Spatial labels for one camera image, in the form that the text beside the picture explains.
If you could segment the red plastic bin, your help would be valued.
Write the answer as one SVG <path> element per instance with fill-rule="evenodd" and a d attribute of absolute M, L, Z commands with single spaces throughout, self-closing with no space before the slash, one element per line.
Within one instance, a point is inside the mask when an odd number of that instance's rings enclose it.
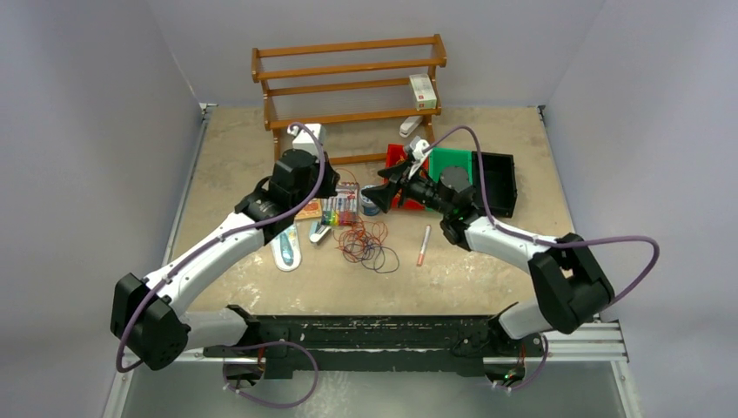
<path fill-rule="evenodd" d="M 404 151 L 404 146 L 399 144 L 389 144 L 387 146 L 386 150 L 386 160 L 385 160 L 385 168 L 389 168 L 391 166 L 401 164 L 406 160 L 406 152 Z M 421 178 L 428 179 L 429 178 L 429 162 L 426 160 L 423 165 L 421 166 L 418 175 Z M 425 207 L 420 204 L 419 202 L 411 199 L 406 199 L 402 206 L 399 205 L 399 199 L 400 199 L 400 193 L 398 192 L 393 198 L 392 198 L 392 209 L 402 209 L 407 211 L 425 211 Z"/>

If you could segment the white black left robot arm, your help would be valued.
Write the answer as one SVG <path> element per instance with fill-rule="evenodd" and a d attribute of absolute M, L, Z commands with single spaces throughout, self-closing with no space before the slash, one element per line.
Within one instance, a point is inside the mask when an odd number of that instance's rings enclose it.
<path fill-rule="evenodd" d="M 220 226 L 179 258 L 139 279 L 128 273 L 115 285 L 111 332 L 118 337 L 116 368 L 125 366 L 130 349 L 151 370 L 171 364 L 184 351 L 226 346 L 236 355 L 254 353 L 259 332 L 247 314 L 229 307 L 193 313 L 191 303 L 245 256 L 256 252 L 292 226 L 312 199 L 335 195 L 339 175 L 322 149 L 290 149 L 275 163 Z"/>

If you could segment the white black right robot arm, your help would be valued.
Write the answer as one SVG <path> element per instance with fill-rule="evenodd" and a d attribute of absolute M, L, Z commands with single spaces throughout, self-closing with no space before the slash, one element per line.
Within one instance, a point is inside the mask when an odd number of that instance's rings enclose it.
<path fill-rule="evenodd" d="M 382 212 L 394 198 L 411 199 L 438 212 L 446 240 L 469 252 L 483 253 L 528 273 L 534 297 L 517 302 L 493 318 L 488 341 L 499 354 L 510 354 L 531 334 L 571 334 L 614 300 L 614 290 L 580 236 L 535 238 L 504 223 L 493 223 L 476 202 L 467 171 L 445 168 L 437 180 L 412 171 L 404 161 L 379 171 L 383 185 L 362 194 Z"/>

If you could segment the green plastic bin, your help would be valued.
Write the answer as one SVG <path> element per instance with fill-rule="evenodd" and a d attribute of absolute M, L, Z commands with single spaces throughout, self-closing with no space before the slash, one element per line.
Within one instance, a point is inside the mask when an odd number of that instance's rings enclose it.
<path fill-rule="evenodd" d="M 443 147 L 435 147 L 428 159 L 428 174 L 433 183 L 439 182 L 440 174 L 449 166 L 458 166 L 466 172 L 467 180 L 472 183 L 472 152 Z"/>

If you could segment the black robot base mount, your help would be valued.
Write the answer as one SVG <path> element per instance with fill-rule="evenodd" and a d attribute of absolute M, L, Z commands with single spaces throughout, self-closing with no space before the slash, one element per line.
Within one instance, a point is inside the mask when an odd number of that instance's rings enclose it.
<path fill-rule="evenodd" d="M 235 343 L 206 347 L 208 356 L 256 357 L 268 379 L 296 371 L 445 372 L 521 380 L 526 363 L 544 352 L 542 339 L 501 337 L 490 315 L 249 316 Z M 517 357 L 485 366 L 479 357 Z"/>

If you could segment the black plastic bin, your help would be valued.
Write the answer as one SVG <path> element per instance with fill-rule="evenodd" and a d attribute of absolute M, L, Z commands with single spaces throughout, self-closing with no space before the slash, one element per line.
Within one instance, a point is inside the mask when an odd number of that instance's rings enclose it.
<path fill-rule="evenodd" d="M 510 219 L 516 206 L 518 191 L 513 155 L 482 152 L 480 168 L 478 153 L 472 152 L 473 186 L 475 203 L 483 206 L 485 194 L 490 211 L 495 218 Z"/>

